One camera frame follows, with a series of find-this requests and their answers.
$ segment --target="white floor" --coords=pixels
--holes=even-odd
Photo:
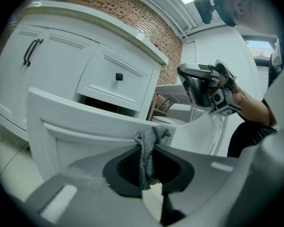
[[[43,183],[26,141],[2,128],[0,142],[0,181],[6,192],[25,201]],[[162,185],[143,191],[145,206],[159,222],[162,211]]]

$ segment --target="red brick wall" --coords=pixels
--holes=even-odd
[[[5,32],[0,38],[0,53],[9,36],[22,19],[23,7],[33,1],[25,0],[11,16]],[[158,44],[161,51],[168,57],[169,65],[160,74],[158,85],[175,84],[177,81],[176,68],[180,65],[182,42],[174,34],[168,24],[151,8],[139,0],[49,0],[80,4],[103,11],[132,27],[144,35],[153,44]]]

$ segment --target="cloth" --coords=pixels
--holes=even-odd
[[[247,121],[238,126],[231,137],[228,147],[228,157],[239,157],[242,150],[248,146],[255,146],[267,135],[276,133],[273,128],[259,123]]]
[[[154,144],[169,146],[172,141],[172,133],[174,134],[175,130],[171,132],[165,125],[151,127],[146,131],[136,133],[134,140],[141,146],[139,183],[143,190],[149,190],[151,185],[159,182],[155,176],[152,159]]]

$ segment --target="black handle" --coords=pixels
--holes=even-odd
[[[24,57],[23,57],[23,59],[24,59],[24,65],[27,64],[27,60],[26,60],[25,58],[26,58],[26,56],[27,56],[27,54],[28,54],[30,48],[32,47],[33,43],[36,42],[36,41],[37,41],[37,40],[33,40],[32,43],[30,43],[30,46],[28,47],[27,51],[25,52],[25,55],[24,55]]]
[[[122,73],[116,73],[115,74],[115,79],[117,81],[123,81],[123,74]]]
[[[27,58],[27,67],[29,67],[29,65],[30,65],[30,63],[31,63],[31,62],[29,61],[29,58],[30,58],[30,56],[32,55],[33,51],[35,50],[37,44],[38,44],[38,43],[41,44],[41,43],[43,42],[43,40],[37,39],[37,40],[35,40],[35,42],[36,42],[36,43],[34,44],[32,50],[30,51],[30,54],[28,55],[28,58]]]

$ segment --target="white door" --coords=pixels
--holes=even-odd
[[[24,64],[24,61],[27,61],[29,55],[30,61],[34,58],[40,46],[38,43],[32,52],[36,44],[34,40],[42,39],[42,33],[46,30],[34,26],[17,27],[0,56],[0,114],[14,124],[18,121],[17,109],[23,106],[24,101],[19,92],[22,85],[28,83],[33,65],[27,66],[28,62]]]
[[[35,87],[73,100],[82,72],[98,44],[84,37],[48,29],[33,60],[29,83],[23,84],[25,95],[19,108],[19,126],[26,130],[27,92]]]
[[[143,63],[99,45],[82,74],[77,92],[140,111],[154,68],[146,69]]]

